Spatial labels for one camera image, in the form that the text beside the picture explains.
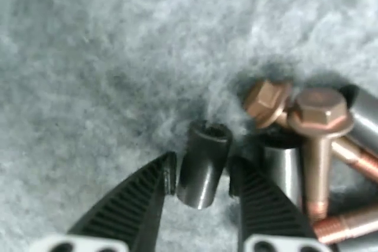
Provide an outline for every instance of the fabric surface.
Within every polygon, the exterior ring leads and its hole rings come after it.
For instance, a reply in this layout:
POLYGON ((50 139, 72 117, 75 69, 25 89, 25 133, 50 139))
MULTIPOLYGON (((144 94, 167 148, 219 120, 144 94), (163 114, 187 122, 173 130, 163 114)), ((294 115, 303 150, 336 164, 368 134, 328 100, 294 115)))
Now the fabric surface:
MULTIPOLYGON (((250 155, 240 100, 259 77, 378 95, 378 0, 0 0, 0 247, 63 233, 188 123, 250 155)), ((377 199, 335 161, 332 212, 377 199)), ((168 197, 157 251, 236 251, 222 177, 196 211, 168 197)))

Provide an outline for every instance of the metal bracket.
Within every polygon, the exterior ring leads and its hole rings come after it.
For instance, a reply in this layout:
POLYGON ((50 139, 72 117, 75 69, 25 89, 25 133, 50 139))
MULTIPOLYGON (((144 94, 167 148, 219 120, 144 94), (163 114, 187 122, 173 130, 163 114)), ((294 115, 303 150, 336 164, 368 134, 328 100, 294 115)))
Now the metal bracket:
POLYGON ((119 240, 57 234, 36 241, 29 252, 129 252, 129 248, 119 240))
POLYGON ((245 252, 331 252, 313 238, 254 234, 244 242, 245 252))

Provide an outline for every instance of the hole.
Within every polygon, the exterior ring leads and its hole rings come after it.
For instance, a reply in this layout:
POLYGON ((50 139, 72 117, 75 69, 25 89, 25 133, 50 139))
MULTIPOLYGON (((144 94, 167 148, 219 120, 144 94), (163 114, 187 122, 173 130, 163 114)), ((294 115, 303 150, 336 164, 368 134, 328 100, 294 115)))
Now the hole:
POLYGON ((274 246, 266 241, 257 242, 253 249, 255 252, 276 252, 274 246))
POLYGON ((305 246, 301 248, 301 252, 320 252, 319 249, 310 247, 310 246, 305 246))
POLYGON ((71 243, 61 243, 55 246, 53 249, 50 250, 50 252, 72 252, 73 251, 73 245, 71 243))
POLYGON ((117 252, 117 250, 113 248, 105 248, 105 249, 101 249, 99 252, 117 252))
POLYGON ((205 128, 204 133, 206 135, 209 135, 209 136, 215 137, 215 138, 223 138, 224 137, 224 133, 223 133, 222 130, 215 128, 215 127, 212 127, 212 126, 205 128))
POLYGON ((339 92, 344 96, 347 101, 347 107, 350 109, 359 94, 359 87, 350 84, 340 88, 339 92))

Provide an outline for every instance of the ribbed grip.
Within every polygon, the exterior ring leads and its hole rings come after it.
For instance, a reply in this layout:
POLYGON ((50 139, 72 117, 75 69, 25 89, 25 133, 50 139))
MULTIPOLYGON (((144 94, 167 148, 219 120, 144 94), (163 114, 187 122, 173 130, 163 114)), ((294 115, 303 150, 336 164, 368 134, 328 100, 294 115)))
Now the ribbed grip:
POLYGON ((232 182, 240 199, 240 241, 252 234, 316 238, 308 218, 252 163, 233 158, 232 182))
POLYGON ((111 190, 69 231, 124 241, 131 252, 155 251, 166 194, 175 190, 176 155, 166 153, 111 190))

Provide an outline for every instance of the bolt shank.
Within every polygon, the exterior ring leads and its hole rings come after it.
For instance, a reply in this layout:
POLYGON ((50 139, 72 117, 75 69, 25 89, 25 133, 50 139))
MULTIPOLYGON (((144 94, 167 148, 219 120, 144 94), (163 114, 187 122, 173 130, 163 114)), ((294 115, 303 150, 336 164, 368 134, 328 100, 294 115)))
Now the bolt shank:
POLYGON ((304 144, 307 210, 314 221, 327 215, 331 142, 327 138, 311 138, 304 144))

